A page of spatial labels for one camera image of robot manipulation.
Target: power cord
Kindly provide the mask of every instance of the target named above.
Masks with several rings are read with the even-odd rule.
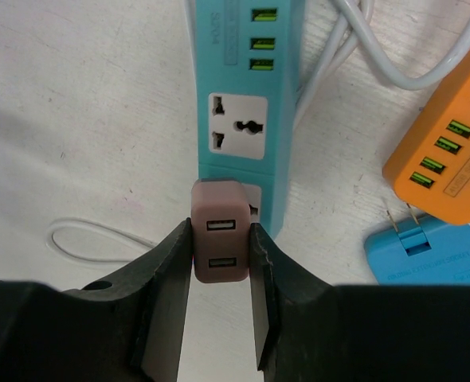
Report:
[[[190,40],[190,49],[193,62],[193,74],[196,76],[196,33],[194,5],[192,0],[183,0],[186,13],[186,27]],[[391,83],[405,90],[419,90],[427,88],[447,76],[465,57],[470,50],[470,18],[455,45],[448,51],[445,57],[429,72],[418,78],[412,78],[401,72],[384,52],[378,39],[370,27],[370,20],[374,10],[374,0],[360,0],[359,6],[354,0],[332,0],[339,9],[340,15],[336,21],[322,54],[315,65],[311,77],[300,89],[297,102],[295,127],[302,119],[305,111],[310,106],[313,98],[322,82],[354,52],[360,44],[369,53],[371,59],[377,65]],[[343,37],[350,27],[353,29],[349,37],[342,43]],[[95,233],[114,240],[118,243],[134,248],[143,254],[153,247],[154,243],[148,242],[126,232],[119,231],[93,221],[82,219],[59,219],[51,223],[46,234],[47,246],[58,255],[75,264],[86,267],[114,267],[122,266],[130,260],[126,259],[93,259],[74,254],[60,246],[54,235],[61,229],[75,228]]]

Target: charger usb port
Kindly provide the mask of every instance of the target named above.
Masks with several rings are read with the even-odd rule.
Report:
[[[425,167],[428,170],[433,171],[434,173],[442,173],[444,171],[445,166],[442,163],[434,161],[431,158],[425,157],[422,162],[421,166]]]
[[[458,151],[460,151],[461,146],[453,141],[450,141],[449,139],[446,139],[444,137],[440,137],[436,142],[435,146],[440,147],[443,150],[449,151],[451,154],[458,154]]]
[[[209,259],[209,268],[236,267],[236,257],[224,257],[221,259]]]
[[[210,220],[206,222],[207,231],[228,231],[236,227],[235,220]]]
[[[275,38],[252,38],[251,49],[252,50],[274,50],[276,47]]]
[[[426,187],[427,189],[429,189],[433,185],[433,183],[435,183],[434,180],[424,175],[421,175],[420,173],[413,173],[412,176],[410,177],[410,180],[415,181],[417,184],[422,185],[423,187]]]
[[[274,69],[274,60],[252,58],[249,62],[249,69],[271,71]]]
[[[461,135],[464,138],[470,137],[470,127],[454,120],[451,121],[451,123],[448,125],[448,130],[455,134]]]
[[[253,21],[275,21],[277,20],[277,8],[260,8],[251,13]]]

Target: blue plug adapter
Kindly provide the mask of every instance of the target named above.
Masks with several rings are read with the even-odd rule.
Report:
[[[305,0],[197,0],[201,179],[245,186],[253,221],[283,225]]]
[[[426,215],[374,234],[364,243],[380,284],[470,284],[470,226]]]

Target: pink charger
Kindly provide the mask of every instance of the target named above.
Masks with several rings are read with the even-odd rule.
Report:
[[[244,186],[234,180],[196,181],[190,218],[196,278],[202,283],[247,278],[251,212]]]

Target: teal power strip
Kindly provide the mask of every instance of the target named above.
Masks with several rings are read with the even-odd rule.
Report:
[[[246,186],[271,236],[288,195],[304,0],[197,0],[200,178]]]

